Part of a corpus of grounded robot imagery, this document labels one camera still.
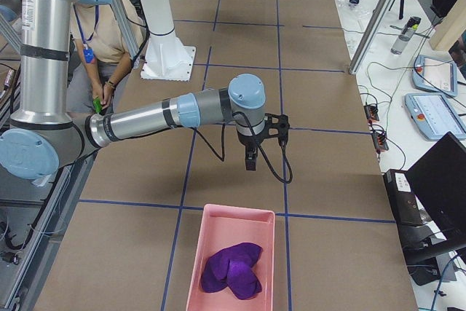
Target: purple towel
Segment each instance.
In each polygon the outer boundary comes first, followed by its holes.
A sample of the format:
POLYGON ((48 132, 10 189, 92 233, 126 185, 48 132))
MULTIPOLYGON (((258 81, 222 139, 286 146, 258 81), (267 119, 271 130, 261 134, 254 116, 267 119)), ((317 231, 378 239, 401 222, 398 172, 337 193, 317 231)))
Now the purple towel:
POLYGON ((213 254, 207 260, 201 276, 202 289, 215 293, 228 286, 240 300, 260 293, 261 283, 251 268, 261 252, 262 248, 254 243, 240 243, 213 254))

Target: metal pole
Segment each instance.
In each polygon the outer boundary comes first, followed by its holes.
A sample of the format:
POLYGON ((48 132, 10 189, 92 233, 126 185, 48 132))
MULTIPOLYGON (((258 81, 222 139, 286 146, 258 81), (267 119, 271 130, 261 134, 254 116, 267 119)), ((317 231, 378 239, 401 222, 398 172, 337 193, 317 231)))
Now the metal pole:
POLYGON ((21 38, 13 29, 12 25, 0 14, 0 33, 5 37, 7 42, 12 46, 15 51, 20 54, 21 38))
POLYGON ((456 251, 464 247, 466 247, 466 237, 460 236, 430 245, 420 251, 405 251, 404 255, 407 264, 417 264, 421 261, 434 258, 450 251, 456 251))
POLYGON ((359 43, 356 53, 349 65, 349 73, 356 74, 361 63, 363 62, 364 56, 372 44, 374 37, 379 30, 380 23, 384 18, 385 12, 387 12, 388 7, 391 5, 393 0, 379 0, 379 3, 376 6, 374 13, 372 14, 371 20, 367 26, 366 31, 364 32, 363 38, 359 43))
POLYGON ((130 21, 127 19, 127 13, 122 0, 113 0, 111 3, 111 9, 114 11, 116 21, 118 22, 123 39, 130 51, 131 58, 134 58, 138 54, 139 46, 136 38, 134 37, 133 31, 131 31, 130 21))

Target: pink plastic bin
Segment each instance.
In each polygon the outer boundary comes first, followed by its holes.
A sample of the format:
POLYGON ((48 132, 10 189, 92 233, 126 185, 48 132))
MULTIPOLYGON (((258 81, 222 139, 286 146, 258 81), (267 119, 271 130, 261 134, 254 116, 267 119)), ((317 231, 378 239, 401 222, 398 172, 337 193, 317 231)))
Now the pink plastic bin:
POLYGON ((272 311, 274 242, 273 211, 207 204, 202 214, 186 311, 272 311), (228 287, 217 293, 205 293, 200 278, 206 261, 219 250, 243 242, 255 243, 263 249, 253 267, 262 292, 249 300, 237 299, 228 287))

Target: cardboard sheet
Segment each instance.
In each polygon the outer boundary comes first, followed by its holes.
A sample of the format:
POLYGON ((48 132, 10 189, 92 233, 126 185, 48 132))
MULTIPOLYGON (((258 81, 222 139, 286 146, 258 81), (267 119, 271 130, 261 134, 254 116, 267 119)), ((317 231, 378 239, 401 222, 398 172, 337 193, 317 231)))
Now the cardboard sheet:
POLYGON ((293 310, 418 310, 396 225, 289 221, 293 310))
POLYGON ((34 310, 160 310, 177 215, 79 203, 34 310))
POLYGON ((293 130, 291 213, 393 220, 369 135, 293 130))
POLYGON ((283 111, 290 116, 293 127, 368 132, 354 76, 284 71, 282 85, 283 111))
MULTIPOLYGON (((356 82, 345 74, 343 31, 317 28, 339 27, 334 2, 171 1, 177 36, 197 48, 193 76, 143 81, 136 72, 119 110, 257 74, 266 111, 283 110, 296 128, 295 179, 283 186, 262 156, 246 172, 234 126, 225 163, 198 136, 191 146, 192 130, 111 145, 82 193, 94 202, 79 204, 35 310, 184 310, 206 203, 278 213, 275 310, 416 310, 356 82), (280 11, 292 12, 282 14, 286 23, 280 11)), ((220 125, 200 131, 220 150, 220 125)), ((263 146, 282 175, 277 141, 263 146)))

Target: hand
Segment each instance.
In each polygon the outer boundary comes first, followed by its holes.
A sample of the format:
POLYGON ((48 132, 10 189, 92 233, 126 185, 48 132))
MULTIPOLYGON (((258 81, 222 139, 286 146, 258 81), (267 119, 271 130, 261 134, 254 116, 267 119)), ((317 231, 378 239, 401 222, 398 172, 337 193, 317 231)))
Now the hand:
POLYGON ((110 84, 103 85, 103 100, 102 109, 106 109, 110 106, 111 100, 114 97, 115 89, 110 84))
POLYGON ((103 107, 103 88, 101 84, 92 85, 92 99, 99 98, 100 104, 103 107))

